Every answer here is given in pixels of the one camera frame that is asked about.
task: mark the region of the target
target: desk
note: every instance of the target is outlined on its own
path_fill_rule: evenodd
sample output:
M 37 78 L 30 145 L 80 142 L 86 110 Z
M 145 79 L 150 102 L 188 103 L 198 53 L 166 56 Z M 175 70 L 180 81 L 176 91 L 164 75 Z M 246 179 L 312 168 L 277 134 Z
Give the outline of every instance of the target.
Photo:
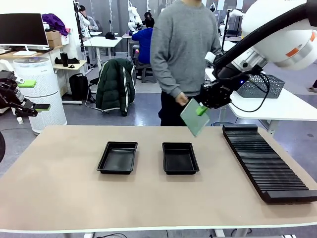
M 209 79 L 214 80 L 212 71 L 213 69 L 206 69 L 206 74 Z M 263 101 L 261 98 L 243 98 L 237 92 L 233 92 L 230 98 L 237 107 L 246 111 L 256 109 Z M 286 89 L 282 89 L 277 99 L 266 99 L 262 107 L 253 113 L 243 112 L 231 103 L 228 106 L 238 118 L 260 120 L 268 128 L 271 135 L 274 135 L 280 120 L 317 121 L 317 109 Z M 224 109 L 221 110 L 219 116 L 219 121 L 222 122 L 223 120 Z
M 94 37 L 94 36 L 98 36 L 98 35 L 102 34 L 102 32 L 101 31 L 90 31 L 89 34 Z
M 131 56 L 131 44 L 138 44 L 138 41 L 133 41 L 132 36 L 129 34 L 124 34 L 122 36 L 123 39 L 127 39 L 127 44 L 128 44 L 128 56 Z
M 15 60 L 15 59 L 26 58 L 26 57 L 39 57 L 39 56 L 42 56 L 44 54 L 53 52 L 54 50 L 60 49 L 62 47 L 63 46 L 58 46 L 58 47 L 55 47 L 54 49 L 52 49 L 51 51 L 48 51 L 48 52 L 45 52 L 45 53 L 36 53 L 36 54 L 31 55 L 31 56 L 14 56 L 13 54 L 16 53 L 17 51 L 12 51 L 10 53 L 6 53 L 6 54 L 3 54 L 3 55 L 0 55 L 0 59 L 1 60 Z
M 98 61 L 98 67 L 99 70 L 101 70 L 102 65 L 101 65 L 101 55 L 100 55 L 100 49 L 99 48 L 108 48 L 108 55 L 109 55 L 109 60 L 111 59 L 111 48 L 115 47 L 120 41 L 122 40 L 121 37 L 117 37 L 116 40 L 109 40 L 106 39 L 103 36 L 96 36 L 93 38 L 90 38 L 84 42 L 85 47 L 96 47 L 97 51 L 97 61 Z
M 65 70 L 66 78 L 67 78 L 67 88 L 68 92 L 71 92 L 70 89 L 70 84 L 69 84 L 69 76 L 68 76 L 68 71 L 69 70 L 80 70 L 84 64 L 87 63 L 87 60 L 80 60 L 79 63 L 74 63 L 74 64 L 68 64 L 68 67 L 64 67 L 62 64 L 53 64 L 53 69 L 54 72 L 57 73 L 58 70 L 62 69 Z M 76 105 L 82 105 L 82 101 L 62 101 L 63 104 L 76 104 Z
M 259 128 L 259 133 L 309 189 L 317 189 L 316 182 L 267 132 Z M 96 171 L 108 141 L 138 142 L 130 175 Z M 200 172 L 166 175 L 162 142 L 191 142 Z M 261 200 L 221 127 L 206 127 L 193 137 L 185 127 L 48 126 L 0 178 L 0 194 L 0 231 L 6 232 L 317 224 L 317 202 L 267 205 Z

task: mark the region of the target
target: black puffer jacket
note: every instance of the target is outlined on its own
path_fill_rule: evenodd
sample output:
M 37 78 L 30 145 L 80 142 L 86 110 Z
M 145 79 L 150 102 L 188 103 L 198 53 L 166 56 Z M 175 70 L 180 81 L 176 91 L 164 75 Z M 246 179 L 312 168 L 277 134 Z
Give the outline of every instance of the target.
M 132 79 L 133 65 L 127 59 L 110 59 L 100 71 L 96 95 L 96 107 L 107 111 L 120 109 L 123 116 L 128 113 L 135 99 Z

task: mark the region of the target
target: black tray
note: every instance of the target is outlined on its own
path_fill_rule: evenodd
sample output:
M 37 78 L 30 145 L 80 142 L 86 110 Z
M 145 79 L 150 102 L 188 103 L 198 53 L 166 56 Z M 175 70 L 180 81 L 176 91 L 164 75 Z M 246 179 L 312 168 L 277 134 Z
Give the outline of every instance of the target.
M 163 168 L 168 175 L 193 175 L 199 171 L 191 143 L 163 143 Z
M 102 174 L 129 175 L 137 146 L 137 142 L 108 142 L 97 170 Z
M 317 201 L 301 179 L 258 133 L 256 125 L 223 126 L 223 135 L 263 201 Z

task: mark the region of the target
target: black rack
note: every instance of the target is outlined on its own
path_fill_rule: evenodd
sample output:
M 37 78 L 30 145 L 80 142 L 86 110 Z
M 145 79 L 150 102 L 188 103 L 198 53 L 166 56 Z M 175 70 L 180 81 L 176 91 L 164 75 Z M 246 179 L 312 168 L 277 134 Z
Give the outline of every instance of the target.
M 223 126 L 223 135 L 263 201 L 296 203 L 317 201 L 282 158 L 258 133 L 256 125 Z

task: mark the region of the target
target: gray sweater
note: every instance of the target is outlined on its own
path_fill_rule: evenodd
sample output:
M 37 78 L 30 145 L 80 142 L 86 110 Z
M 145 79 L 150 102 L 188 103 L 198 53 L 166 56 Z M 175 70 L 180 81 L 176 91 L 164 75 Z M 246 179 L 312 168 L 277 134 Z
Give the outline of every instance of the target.
M 151 41 L 151 67 L 162 91 L 173 97 L 181 92 L 198 95 L 208 51 L 215 55 L 221 51 L 216 19 L 209 9 L 179 0 L 164 10 Z

